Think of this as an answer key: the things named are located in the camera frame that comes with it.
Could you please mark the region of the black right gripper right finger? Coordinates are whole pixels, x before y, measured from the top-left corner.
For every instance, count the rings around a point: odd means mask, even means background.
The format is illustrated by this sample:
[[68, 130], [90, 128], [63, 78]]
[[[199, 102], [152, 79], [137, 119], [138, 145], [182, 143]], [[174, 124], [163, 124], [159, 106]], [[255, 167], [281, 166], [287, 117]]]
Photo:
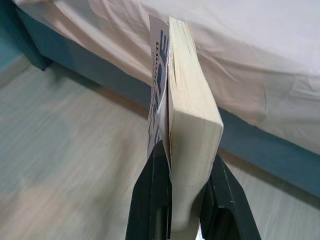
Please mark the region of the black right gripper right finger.
[[220, 155], [205, 184], [199, 217], [205, 240], [260, 240], [246, 194]]

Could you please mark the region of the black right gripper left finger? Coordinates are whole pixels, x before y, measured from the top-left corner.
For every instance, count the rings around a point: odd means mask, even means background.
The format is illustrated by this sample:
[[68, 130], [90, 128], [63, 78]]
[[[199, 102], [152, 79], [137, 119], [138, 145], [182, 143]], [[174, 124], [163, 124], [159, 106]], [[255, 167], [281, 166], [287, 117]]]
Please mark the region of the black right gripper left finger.
[[170, 171], [164, 144], [159, 141], [134, 185], [125, 238], [168, 240], [171, 216]]

